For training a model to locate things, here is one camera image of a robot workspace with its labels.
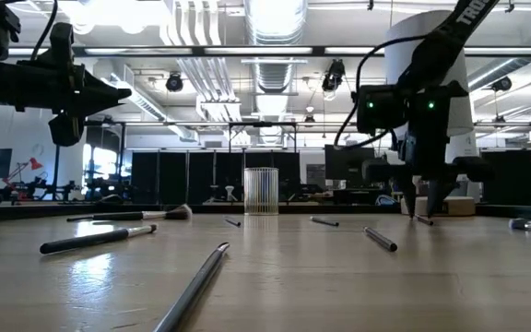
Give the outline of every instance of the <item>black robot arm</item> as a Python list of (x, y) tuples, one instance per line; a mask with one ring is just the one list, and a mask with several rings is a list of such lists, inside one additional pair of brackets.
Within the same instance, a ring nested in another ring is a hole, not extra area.
[(437, 87), (454, 65), (466, 41), (499, 0), (460, 0), (448, 18), (417, 46), (411, 64), (396, 83), (398, 89), (417, 93)]
[[(415, 216), (416, 199), (416, 188), (411, 183), (413, 175), (421, 175), (430, 183), (428, 216), (451, 193), (458, 174), (465, 173), (471, 181), (485, 181), (493, 176), (492, 168), (479, 157), (458, 157), (452, 164), (444, 162), (445, 148), (450, 141), (447, 133), (450, 100), (465, 97), (468, 92), (457, 81), (442, 83), (466, 41), (497, 3), (498, 0), (460, 0), (454, 12), (427, 35), (377, 46), (374, 50), (421, 40), (396, 84), (358, 88), (354, 107), (358, 111), (358, 131), (370, 135), (379, 129), (391, 132), (396, 141), (393, 148), (405, 162), (405, 165), (389, 165), (383, 160), (367, 160), (362, 165), (362, 176), (372, 182), (395, 179), (405, 194), (411, 218)], [(405, 136), (396, 140), (393, 129), (406, 123)]]
[[(17, 42), (19, 33), (18, 17), (0, 2), (0, 61), (7, 59), (9, 42)], [(0, 62), (0, 104), (18, 112), (29, 107), (53, 110), (53, 142), (68, 147), (81, 138), (87, 116), (120, 105), (132, 92), (108, 86), (84, 65), (74, 65), (70, 24), (54, 24), (50, 40), (50, 48), (36, 58), (16, 65)]]

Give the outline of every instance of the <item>silver ferrule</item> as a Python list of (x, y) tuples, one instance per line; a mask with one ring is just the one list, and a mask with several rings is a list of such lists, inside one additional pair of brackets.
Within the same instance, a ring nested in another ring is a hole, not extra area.
[(143, 219), (164, 219), (165, 212), (162, 211), (153, 211), (153, 212), (143, 212)]
[(221, 253), (224, 253), (227, 251), (227, 249), (229, 249), (229, 247), (230, 247), (229, 243), (223, 243), (218, 246), (217, 250), (220, 251)]
[(134, 228), (128, 229), (128, 237), (148, 234), (152, 231), (153, 229), (151, 228), (151, 226), (134, 227)]

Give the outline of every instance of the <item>wooden table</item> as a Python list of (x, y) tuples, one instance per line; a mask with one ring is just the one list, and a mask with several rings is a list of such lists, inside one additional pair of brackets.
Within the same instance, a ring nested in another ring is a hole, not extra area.
[(152, 331), (225, 241), (189, 331), (531, 331), (531, 233), (509, 231), (507, 219), (429, 227), (344, 215), (333, 228), (306, 215), (236, 216), (238, 229), (221, 217), (159, 221), (155, 235), (50, 256), (41, 243), (113, 226), (0, 222), (0, 331)]

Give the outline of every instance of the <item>ceiling duct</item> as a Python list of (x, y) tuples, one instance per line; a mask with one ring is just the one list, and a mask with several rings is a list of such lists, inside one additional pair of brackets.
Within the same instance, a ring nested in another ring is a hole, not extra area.
[[(306, 0), (244, 0), (249, 42), (253, 45), (294, 45), (301, 42)], [(294, 65), (256, 64), (256, 86), (281, 93), (290, 84)]]
[[(295, 45), (301, 42), (307, 12), (307, 0), (244, 0), (245, 23), (252, 45)], [(278, 58), (281, 64), (253, 65), (257, 111), (262, 115), (280, 116), (286, 111), (288, 90), (294, 75), (294, 64), (284, 64), (289, 58)], [(280, 137), (261, 133), (266, 143), (275, 143)]]
[(468, 89), (472, 92), (484, 88), (530, 64), (531, 58), (494, 60), (468, 76)]

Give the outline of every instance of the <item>white wall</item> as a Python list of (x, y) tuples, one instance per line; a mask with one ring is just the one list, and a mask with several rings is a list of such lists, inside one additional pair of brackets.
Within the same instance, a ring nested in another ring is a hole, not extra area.
[[(53, 118), (50, 110), (27, 109), (25, 113), (15, 112), (11, 106), (0, 106), (0, 148), (12, 148), (12, 172), (18, 162), (27, 162), (35, 158), (44, 167), (32, 171), (30, 166), (22, 171), (24, 181), (32, 181), (34, 176), (48, 172), (47, 183), (53, 181), (55, 145), (51, 139), (48, 122)], [(70, 148), (61, 148), (58, 184), (67, 184), (69, 180), (81, 183), (83, 173), (83, 145), (81, 141)], [(0, 179), (0, 187), (5, 184)]]

